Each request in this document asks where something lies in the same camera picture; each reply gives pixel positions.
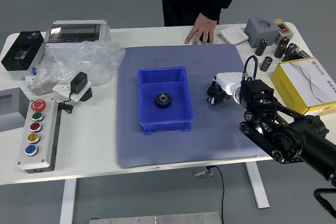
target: gray floor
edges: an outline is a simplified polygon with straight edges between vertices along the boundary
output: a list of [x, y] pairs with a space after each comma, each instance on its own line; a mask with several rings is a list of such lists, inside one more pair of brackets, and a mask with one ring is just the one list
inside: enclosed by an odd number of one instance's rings
[[[292, 22], [336, 80], [334, 0], [234, 0], [221, 24], [270, 16]], [[0, 48], [8, 35], [45, 31], [55, 19], [106, 19], [112, 28], [163, 26], [160, 0], [0, 0]], [[312, 196], [329, 184], [306, 164], [258, 163], [271, 208], [258, 210], [244, 164], [220, 166], [226, 223], [332, 223]], [[74, 223], [90, 218], [220, 211], [221, 181], [192, 169], [78, 180]], [[0, 223], [58, 223], [64, 181], [0, 186]], [[330, 197], [336, 206], [335, 197]]]

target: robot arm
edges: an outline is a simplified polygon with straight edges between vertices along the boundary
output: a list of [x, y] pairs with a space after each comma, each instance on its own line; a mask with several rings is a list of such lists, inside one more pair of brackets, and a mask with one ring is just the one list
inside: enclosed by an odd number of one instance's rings
[[[249, 59], [255, 60], [253, 79], [246, 79]], [[230, 95], [245, 109], [240, 131], [281, 164], [305, 162], [336, 187], [336, 145], [326, 139], [329, 130], [319, 116], [302, 115], [282, 106], [273, 96], [274, 89], [256, 80], [257, 59], [251, 56], [244, 73], [219, 73], [208, 88], [207, 101], [216, 105]], [[279, 112], [293, 118], [286, 122]], [[336, 218], [336, 210], [321, 193], [336, 193], [336, 188], [316, 189], [315, 199]]]

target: red button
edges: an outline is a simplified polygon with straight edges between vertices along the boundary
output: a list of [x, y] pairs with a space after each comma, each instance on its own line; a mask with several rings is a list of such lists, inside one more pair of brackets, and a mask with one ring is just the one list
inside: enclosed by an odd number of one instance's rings
[[35, 122], [30, 125], [30, 131], [39, 132], [40, 130], [42, 130], [42, 125], [40, 123]]
[[46, 101], [42, 99], [35, 100], [30, 107], [36, 112], [41, 112], [46, 108]]

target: table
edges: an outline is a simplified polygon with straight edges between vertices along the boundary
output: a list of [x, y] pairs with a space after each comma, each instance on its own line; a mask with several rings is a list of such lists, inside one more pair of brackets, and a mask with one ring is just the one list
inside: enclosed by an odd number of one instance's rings
[[[291, 23], [287, 23], [287, 25], [294, 32], [291, 42], [296, 43], [299, 45], [300, 49], [311, 54], [296, 27]], [[226, 43], [224, 38], [219, 34], [219, 31], [229, 26], [231, 25], [217, 25], [215, 30], [215, 44]], [[245, 24], [238, 24], [238, 26], [244, 28]], [[190, 27], [153, 27], [110, 30], [112, 40], [119, 42], [124, 47], [183, 45], [184, 39], [189, 31]], [[18, 34], [12, 34], [7, 38], [0, 55], [1, 59], [5, 56], [17, 36]], [[276, 45], [267, 47], [264, 55], [273, 55], [275, 47]], [[250, 48], [247, 42], [237, 45], [237, 50], [240, 53], [243, 62], [246, 61], [247, 57], [254, 54], [254, 50]], [[257, 78], [263, 79], [266, 84], [273, 87], [269, 77], [274, 71], [277, 63], [280, 61], [281, 59], [274, 58], [269, 70], [267, 72], [258, 71]], [[250, 64], [248, 67], [248, 72], [253, 72], [253, 64]], [[25, 87], [24, 81], [13, 80], [3, 67], [0, 68], [0, 78], [2, 80], [0, 83], [0, 90], [21, 87], [28, 98], [37, 98], [37, 96], [33, 95]], [[2, 139], [0, 185], [271, 159], [268, 155], [262, 155], [122, 169], [117, 163], [117, 153], [115, 149], [117, 74], [114, 74], [109, 83], [99, 87], [93, 87], [92, 92], [93, 97], [90, 100], [85, 103], [75, 104], [73, 114], [62, 114], [56, 167], [52, 172], [28, 174], [18, 168], [17, 159], [19, 148], [22, 144], [23, 128], [0, 132]], [[276, 90], [275, 96], [282, 102]], [[63, 100], [62, 97], [52, 93], [46, 94], [44, 97], [55, 97], [58, 101]], [[333, 143], [336, 143], [336, 129], [333, 124], [334, 119], [335, 115], [333, 114], [322, 116], [323, 122], [330, 130], [327, 138]]]

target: black pants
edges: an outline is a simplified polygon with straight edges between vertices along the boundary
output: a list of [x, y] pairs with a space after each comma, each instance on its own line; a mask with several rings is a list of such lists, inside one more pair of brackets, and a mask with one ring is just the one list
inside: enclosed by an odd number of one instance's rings
[[162, 11], [164, 26], [193, 26], [200, 10], [185, 9], [169, 0], [162, 0]]

